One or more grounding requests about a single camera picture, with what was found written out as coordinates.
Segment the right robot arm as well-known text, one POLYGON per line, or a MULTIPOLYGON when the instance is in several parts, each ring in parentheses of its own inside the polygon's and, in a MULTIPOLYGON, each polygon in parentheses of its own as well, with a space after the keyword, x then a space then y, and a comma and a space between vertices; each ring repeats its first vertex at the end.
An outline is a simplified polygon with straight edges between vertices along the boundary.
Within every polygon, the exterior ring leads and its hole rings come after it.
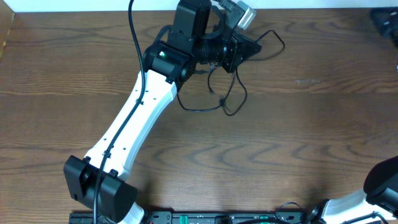
POLYGON ((302 223, 388 223, 397 220, 397 157, 376 164, 363 188, 314 206, 302 223))

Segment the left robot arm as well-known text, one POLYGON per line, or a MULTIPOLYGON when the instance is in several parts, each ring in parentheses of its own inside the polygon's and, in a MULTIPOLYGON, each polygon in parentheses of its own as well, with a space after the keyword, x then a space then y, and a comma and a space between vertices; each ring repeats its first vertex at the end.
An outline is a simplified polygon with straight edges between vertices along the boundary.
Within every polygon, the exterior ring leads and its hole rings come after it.
POLYGON ((180 1, 174 22, 138 51, 140 71, 124 106, 102 138, 63 172, 72 199, 88 207, 85 223, 140 223, 137 189, 128 184, 132 165, 149 131, 198 64, 236 73, 261 51, 243 35, 256 12, 242 1, 180 1))

